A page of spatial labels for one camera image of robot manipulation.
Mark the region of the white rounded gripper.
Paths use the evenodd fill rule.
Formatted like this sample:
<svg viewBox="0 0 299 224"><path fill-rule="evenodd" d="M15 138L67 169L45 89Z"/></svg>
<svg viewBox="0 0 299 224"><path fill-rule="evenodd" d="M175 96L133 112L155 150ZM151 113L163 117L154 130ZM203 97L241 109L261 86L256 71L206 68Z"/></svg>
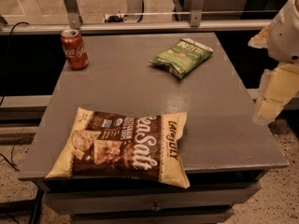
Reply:
<svg viewBox="0 0 299 224"><path fill-rule="evenodd" d="M266 126L276 119L299 92L299 10L298 0L288 0L284 7L248 45L268 49L268 55L279 61L273 70L265 69L259 86L252 121Z"/></svg>

